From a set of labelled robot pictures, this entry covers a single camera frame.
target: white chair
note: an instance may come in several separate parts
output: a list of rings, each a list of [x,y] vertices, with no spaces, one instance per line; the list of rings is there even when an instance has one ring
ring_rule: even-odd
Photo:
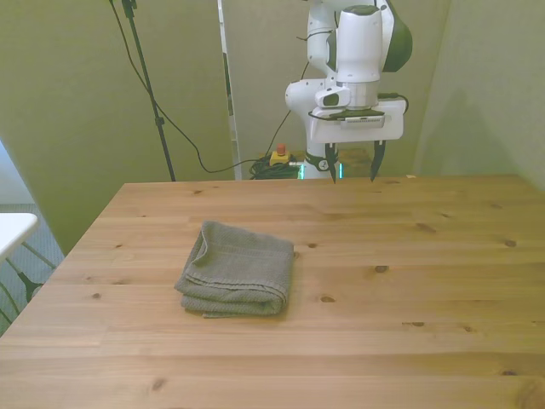
[[[20,245],[27,248],[34,256],[45,262],[52,269],[56,269],[56,266],[43,255],[41,255],[36,249],[26,243],[26,239],[36,232],[39,226],[39,220],[33,214],[29,213],[0,213],[0,264],[5,260],[17,273],[17,276],[25,285],[26,289],[26,301],[32,300],[34,291],[40,288],[43,284],[34,283],[31,281],[25,273],[18,268],[13,261],[9,259],[9,255]],[[0,289],[8,296],[9,302],[13,306],[15,312],[20,314],[20,310],[6,286],[0,282]],[[8,321],[9,324],[12,320],[0,309],[0,315]]]

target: folded towel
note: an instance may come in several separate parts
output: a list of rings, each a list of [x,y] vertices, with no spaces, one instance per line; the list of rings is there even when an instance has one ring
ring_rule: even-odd
[[[205,318],[279,314],[288,302],[293,244],[204,222],[175,285],[181,305]]]

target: wooden table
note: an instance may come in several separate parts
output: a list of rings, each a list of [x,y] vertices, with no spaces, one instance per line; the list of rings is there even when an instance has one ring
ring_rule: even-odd
[[[173,284],[204,219],[295,242],[277,318]],[[0,340],[2,409],[545,407],[545,199],[518,177],[127,185]]]

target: tabletop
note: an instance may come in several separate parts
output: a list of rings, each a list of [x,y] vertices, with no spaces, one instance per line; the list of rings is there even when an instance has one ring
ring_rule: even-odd
[[[30,213],[0,213],[0,262],[36,231],[38,219]]]
[[[203,220],[295,243],[269,319],[185,312]],[[124,186],[0,339],[3,409],[545,407],[545,198],[518,177]]]

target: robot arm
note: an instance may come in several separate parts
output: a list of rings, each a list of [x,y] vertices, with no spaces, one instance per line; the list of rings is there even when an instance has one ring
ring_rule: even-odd
[[[286,100],[306,125],[307,152],[324,146],[323,167],[335,179],[337,143],[376,141],[382,161],[384,141],[403,135],[407,100],[378,89],[382,72],[396,72],[409,60],[412,36],[390,0],[313,0],[307,34],[309,63],[327,77],[319,86],[292,84]],[[379,167],[374,163],[372,178]]]

